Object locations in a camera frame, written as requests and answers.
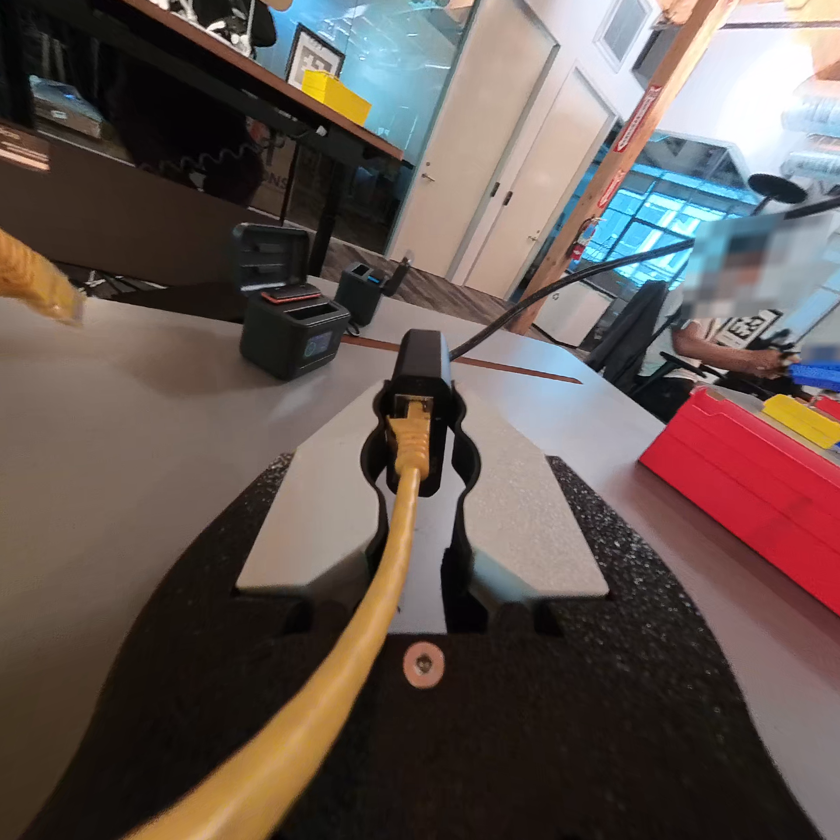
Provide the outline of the red plastic bin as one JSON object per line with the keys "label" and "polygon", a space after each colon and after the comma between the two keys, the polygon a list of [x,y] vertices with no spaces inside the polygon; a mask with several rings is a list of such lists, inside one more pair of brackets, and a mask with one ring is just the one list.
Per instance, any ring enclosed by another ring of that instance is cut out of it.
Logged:
{"label": "red plastic bin", "polygon": [[838,447],[756,397],[698,386],[638,461],[839,614]]}

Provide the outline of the red fire extinguisher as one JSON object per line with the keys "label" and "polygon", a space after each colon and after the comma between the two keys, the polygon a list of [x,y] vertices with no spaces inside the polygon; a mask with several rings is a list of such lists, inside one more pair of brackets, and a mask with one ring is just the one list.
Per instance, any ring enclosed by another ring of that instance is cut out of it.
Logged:
{"label": "red fire extinguisher", "polygon": [[583,253],[592,241],[596,228],[601,220],[601,217],[594,216],[586,219],[581,225],[567,252],[567,256],[569,257],[571,263],[575,263],[582,258]]}

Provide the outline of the white recycling bin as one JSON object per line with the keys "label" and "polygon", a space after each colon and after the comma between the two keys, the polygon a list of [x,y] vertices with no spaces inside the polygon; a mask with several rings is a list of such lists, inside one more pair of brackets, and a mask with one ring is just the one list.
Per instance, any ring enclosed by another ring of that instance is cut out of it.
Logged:
{"label": "white recycling bin", "polygon": [[542,301],[532,326],[556,343],[578,348],[614,300],[586,281],[576,281]]}

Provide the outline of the brown top black frame desk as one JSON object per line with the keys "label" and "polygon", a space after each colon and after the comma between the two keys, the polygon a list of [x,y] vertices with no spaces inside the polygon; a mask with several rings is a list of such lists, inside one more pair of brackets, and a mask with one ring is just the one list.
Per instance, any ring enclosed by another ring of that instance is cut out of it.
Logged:
{"label": "brown top black frame desk", "polygon": [[[308,2],[264,3],[274,18],[277,40],[272,47],[256,49],[251,54],[238,51],[206,31],[195,20],[189,2],[92,4],[126,27],[129,36],[138,42],[131,48],[138,58],[262,123],[267,130],[295,144],[297,151],[308,149],[319,154],[328,164],[325,197],[311,247],[311,272],[316,274],[326,258],[353,176],[362,167],[398,170],[404,162],[404,152],[366,125],[362,128],[352,123],[285,81],[289,49],[298,23],[344,53],[341,72],[350,37],[346,35],[336,42],[319,33],[314,21],[305,19],[305,12],[292,8],[307,6]],[[351,89],[341,75],[340,81]]]}

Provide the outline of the black ethernet adapter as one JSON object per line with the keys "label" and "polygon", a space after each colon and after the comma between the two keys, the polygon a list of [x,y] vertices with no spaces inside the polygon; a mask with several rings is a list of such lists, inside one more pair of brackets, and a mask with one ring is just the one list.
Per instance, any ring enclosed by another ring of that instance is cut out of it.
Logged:
{"label": "black ethernet adapter", "polygon": [[381,413],[389,421],[407,416],[411,402],[429,415],[428,473],[419,487],[421,498],[434,496],[442,481],[445,450],[456,435],[464,402],[450,372],[449,349],[441,332],[411,329],[402,338],[392,378],[385,384]]}

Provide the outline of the small black charger box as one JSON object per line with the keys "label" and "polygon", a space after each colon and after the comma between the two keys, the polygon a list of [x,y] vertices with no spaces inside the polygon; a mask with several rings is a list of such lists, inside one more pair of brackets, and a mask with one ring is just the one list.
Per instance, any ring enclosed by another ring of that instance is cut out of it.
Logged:
{"label": "small black charger box", "polygon": [[334,300],[350,313],[355,328],[371,324],[382,298],[392,298],[412,267],[413,255],[407,254],[391,275],[362,262],[343,269]]}

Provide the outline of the black pole with round disc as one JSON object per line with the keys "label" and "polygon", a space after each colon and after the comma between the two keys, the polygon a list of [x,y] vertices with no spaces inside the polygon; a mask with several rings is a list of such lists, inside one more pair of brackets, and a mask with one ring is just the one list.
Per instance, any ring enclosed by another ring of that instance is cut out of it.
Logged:
{"label": "black pole with round disc", "polygon": [[759,204],[751,212],[752,217],[760,215],[772,203],[796,206],[807,199],[805,189],[778,175],[753,174],[748,178],[747,185],[752,192],[761,196]]}

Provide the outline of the black office chair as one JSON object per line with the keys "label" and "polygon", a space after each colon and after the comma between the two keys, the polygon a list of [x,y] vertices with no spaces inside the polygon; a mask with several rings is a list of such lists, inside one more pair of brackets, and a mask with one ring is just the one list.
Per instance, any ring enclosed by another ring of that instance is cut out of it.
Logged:
{"label": "black office chair", "polygon": [[[666,290],[663,281],[646,284],[605,331],[602,341],[587,361],[593,371],[601,373],[606,381],[627,396],[631,397],[634,391],[635,377],[652,342],[659,311],[670,291]],[[677,368],[692,371],[697,379],[706,369],[722,372],[704,364],[691,367],[672,355],[665,355],[665,359],[666,363],[657,371],[657,377]]]}

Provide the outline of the yellow plastic bin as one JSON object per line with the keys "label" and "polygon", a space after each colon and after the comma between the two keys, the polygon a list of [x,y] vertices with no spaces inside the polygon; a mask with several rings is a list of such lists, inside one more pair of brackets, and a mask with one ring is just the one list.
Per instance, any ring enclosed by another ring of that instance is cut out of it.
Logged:
{"label": "yellow plastic bin", "polygon": [[839,446],[839,401],[821,395],[803,403],[788,395],[774,395],[762,413],[821,449]]}

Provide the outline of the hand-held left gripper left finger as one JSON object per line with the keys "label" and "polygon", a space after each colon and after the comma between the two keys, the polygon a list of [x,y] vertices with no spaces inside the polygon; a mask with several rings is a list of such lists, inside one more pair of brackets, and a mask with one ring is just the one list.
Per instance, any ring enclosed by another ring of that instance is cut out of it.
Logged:
{"label": "hand-held left gripper left finger", "polygon": [[370,386],[297,447],[236,582],[244,595],[284,595],[351,612],[371,580],[366,550],[380,531],[378,489],[362,448],[375,431]]}

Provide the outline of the wooden post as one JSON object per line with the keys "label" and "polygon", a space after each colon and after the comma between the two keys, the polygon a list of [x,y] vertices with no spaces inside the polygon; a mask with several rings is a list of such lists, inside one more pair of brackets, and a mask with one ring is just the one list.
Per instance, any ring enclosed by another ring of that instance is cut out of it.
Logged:
{"label": "wooden post", "polygon": [[537,292],[546,291],[549,284],[564,276],[577,238],[591,223],[596,223],[603,216],[663,115],[706,53],[713,36],[728,21],[737,5],[737,1],[695,2],[659,62],[636,108],[625,121],[529,282],[524,298],[532,298]]}

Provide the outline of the beige door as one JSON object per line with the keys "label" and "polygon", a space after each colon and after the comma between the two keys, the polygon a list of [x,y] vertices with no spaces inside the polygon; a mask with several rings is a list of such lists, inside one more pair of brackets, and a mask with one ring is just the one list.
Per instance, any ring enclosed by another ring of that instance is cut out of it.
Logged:
{"label": "beige door", "polygon": [[526,2],[482,1],[416,163],[385,256],[450,279],[522,114],[559,50]]}
{"label": "beige door", "polygon": [[592,162],[616,112],[575,62],[512,175],[489,200],[453,282],[509,299]]}

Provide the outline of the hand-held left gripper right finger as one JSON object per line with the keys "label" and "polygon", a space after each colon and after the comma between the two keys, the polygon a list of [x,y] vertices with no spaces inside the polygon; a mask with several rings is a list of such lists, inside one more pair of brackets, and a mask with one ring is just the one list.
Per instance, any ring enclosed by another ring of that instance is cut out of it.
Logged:
{"label": "hand-held left gripper right finger", "polygon": [[452,465],[464,483],[441,567],[446,617],[532,615],[601,601],[599,564],[541,448],[464,384],[454,384]]}

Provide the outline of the blue plastic bin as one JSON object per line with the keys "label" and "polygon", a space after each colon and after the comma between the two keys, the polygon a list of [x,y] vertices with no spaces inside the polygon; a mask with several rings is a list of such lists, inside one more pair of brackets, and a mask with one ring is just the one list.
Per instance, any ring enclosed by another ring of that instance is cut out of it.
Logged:
{"label": "blue plastic bin", "polygon": [[837,361],[791,364],[787,372],[793,383],[800,387],[839,393],[839,362]]}

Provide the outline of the black white jacket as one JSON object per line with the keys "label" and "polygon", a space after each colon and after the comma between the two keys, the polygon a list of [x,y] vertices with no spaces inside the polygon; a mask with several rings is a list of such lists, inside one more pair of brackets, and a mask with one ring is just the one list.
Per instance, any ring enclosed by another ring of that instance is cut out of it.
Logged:
{"label": "black white jacket", "polygon": [[264,2],[191,1],[189,6],[199,25],[242,53],[277,42],[274,18]]}

